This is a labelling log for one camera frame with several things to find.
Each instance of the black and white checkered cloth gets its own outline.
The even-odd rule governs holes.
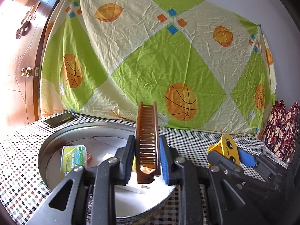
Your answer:
[[[0,142],[0,201],[17,224],[25,225],[30,216],[49,195],[37,166],[38,151],[44,140],[59,129],[87,122],[115,122],[135,126],[135,123],[124,120],[109,120],[78,115],[77,118],[56,128],[49,128],[39,120],[15,131]],[[191,160],[195,165],[203,167],[207,167],[208,164],[206,158],[208,147],[211,144],[216,144],[222,136],[221,134],[164,127],[160,128],[160,134],[166,136],[168,144],[176,148],[180,156]],[[258,139],[249,136],[233,136],[233,139],[245,151],[264,154],[286,167],[285,163],[269,151],[264,143]],[[244,168],[245,174],[263,180],[253,168],[241,166]],[[160,213],[147,224],[177,224],[178,203],[178,190],[175,189]],[[204,224],[207,224],[208,219],[204,200],[203,218]]]

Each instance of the phone screen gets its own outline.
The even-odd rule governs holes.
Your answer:
[[[67,120],[73,119],[74,117],[76,117],[75,114],[66,112],[66,113],[60,114],[58,116],[55,116],[53,118],[44,120],[44,123],[46,123],[50,127],[54,127],[60,123],[67,121]]]

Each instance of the gold door knob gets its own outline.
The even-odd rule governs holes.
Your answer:
[[[28,67],[28,68],[22,68],[21,70],[21,75],[23,77],[27,76],[27,77],[30,77],[31,76],[31,67]]]

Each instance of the yellow cartoon toy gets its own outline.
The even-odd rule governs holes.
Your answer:
[[[236,165],[240,165],[239,153],[236,147],[236,143],[228,134],[222,135],[221,140],[217,144],[210,145],[207,152],[209,153],[211,151],[217,151],[227,159],[234,162]]]

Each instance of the folding comb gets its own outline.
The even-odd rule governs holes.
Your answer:
[[[136,120],[136,176],[139,184],[150,184],[161,174],[156,102],[139,103]]]

